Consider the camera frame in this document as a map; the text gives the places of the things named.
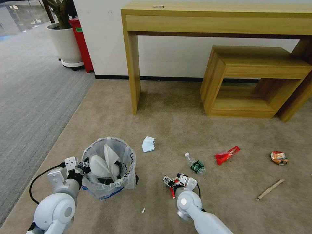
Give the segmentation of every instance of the green label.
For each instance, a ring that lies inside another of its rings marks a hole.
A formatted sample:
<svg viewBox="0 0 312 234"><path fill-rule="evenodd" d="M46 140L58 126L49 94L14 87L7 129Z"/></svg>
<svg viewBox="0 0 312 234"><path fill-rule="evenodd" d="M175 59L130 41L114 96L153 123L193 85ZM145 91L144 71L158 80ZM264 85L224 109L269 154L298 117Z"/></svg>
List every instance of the green label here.
<svg viewBox="0 0 312 234"><path fill-rule="evenodd" d="M191 169L195 171L196 173L199 172L200 169L204 168L204 164L202 164L200 161L196 161L192 166Z"/></svg>

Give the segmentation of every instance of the white planter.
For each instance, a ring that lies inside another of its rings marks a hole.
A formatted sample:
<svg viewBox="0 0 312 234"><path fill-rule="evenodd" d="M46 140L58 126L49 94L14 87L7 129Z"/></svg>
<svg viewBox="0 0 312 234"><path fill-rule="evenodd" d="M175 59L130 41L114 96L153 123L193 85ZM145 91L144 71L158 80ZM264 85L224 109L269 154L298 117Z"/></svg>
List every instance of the white planter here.
<svg viewBox="0 0 312 234"><path fill-rule="evenodd" d="M63 64L81 63L81 54L72 28L54 29L58 25L58 23L54 23L47 28Z"/></svg>

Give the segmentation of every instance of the white bag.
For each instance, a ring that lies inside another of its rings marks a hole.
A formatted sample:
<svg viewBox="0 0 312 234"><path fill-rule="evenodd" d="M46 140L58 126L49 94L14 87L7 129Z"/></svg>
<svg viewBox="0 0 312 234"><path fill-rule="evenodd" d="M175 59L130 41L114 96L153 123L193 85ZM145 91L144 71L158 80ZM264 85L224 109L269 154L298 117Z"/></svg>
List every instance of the white bag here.
<svg viewBox="0 0 312 234"><path fill-rule="evenodd" d="M105 144L110 146L119 156L118 161L122 163L119 174L121 178L116 180L114 183L106 185L100 183L98 177L92 174L92 172L89 172L82 179L82 189L87 190L90 194L100 200L104 200L115 195L123 190L123 188L134 189L136 187L136 154L131 147L121 139L114 137L98 139L85 149L81 161L84 162L87 158L90 160L95 154L105 158Z"/></svg>

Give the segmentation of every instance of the floor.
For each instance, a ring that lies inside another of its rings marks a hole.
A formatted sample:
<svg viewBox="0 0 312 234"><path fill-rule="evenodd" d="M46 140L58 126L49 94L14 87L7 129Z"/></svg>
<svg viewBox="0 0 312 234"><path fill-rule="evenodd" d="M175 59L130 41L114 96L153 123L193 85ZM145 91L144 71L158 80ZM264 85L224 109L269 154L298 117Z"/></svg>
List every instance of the floor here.
<svg viewBox="0 0 312 234"><path fill-rule="evenodd" d="M95 80L62 66L48 24L0 41L0 225Z"/></svg>
<svg viewBox="0 0 312 234"><path fill-rule="evenodd" d="M38 171L65 157L80 159L83 150L100 137L119 137L136 153L136 189L123 190L105 202L80 191L68 234L195 234L193 224L177 215L176 201L162 181L164 175L175 177L178 172L198 180L204 209L217 215L233 233L311 232L311 99L283 123L278 118L207 117L200 83L142 81L141 86L138 112L133 116L127 80L96 80ZM146 136L155 138L155 151L142 152ZM235 145L240 152L217 166L214 155ZM269 157L272 150L284 151L289 164L274 164ZM205 164L203 176L190 170L185 152ZM256 201L279 179L285 182ZM51 193L46 176L33 189L38 200ZM35 208L24 192L0 233L25 233Z"/></svg>

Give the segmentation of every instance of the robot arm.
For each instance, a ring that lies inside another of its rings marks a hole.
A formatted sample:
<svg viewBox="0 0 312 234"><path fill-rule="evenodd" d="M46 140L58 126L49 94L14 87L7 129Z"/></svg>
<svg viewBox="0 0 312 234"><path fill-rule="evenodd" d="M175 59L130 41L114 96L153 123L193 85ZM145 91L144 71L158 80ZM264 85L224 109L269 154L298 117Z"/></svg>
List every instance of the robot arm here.
<svg viewBox="0 0 312 234"><path fill-rule="evenodd" d="M217 216L202 209L200 197L193 192L195 179L178 174L174 179L165 176L163 181L174 191L173 197L177 197L178 215L186 221L192 218L199 234L233 234Z"/></svg>
<svg viewBox="0 0 312 234"><path fill-rule="evenodd" d="M90 168L85 162L78 165L75 157L64 161L66 168L48 174L53 194L39 203L26 234L62 234L73 223L82 178Z"/></svg>
<svg viewBox="0 0 312 234"><path fill-rule="evenodd" d="M178 210L194 220L199 234L233 234L214 214L202 211L199 196L193 191L183 191L177 199Z"/></svg>

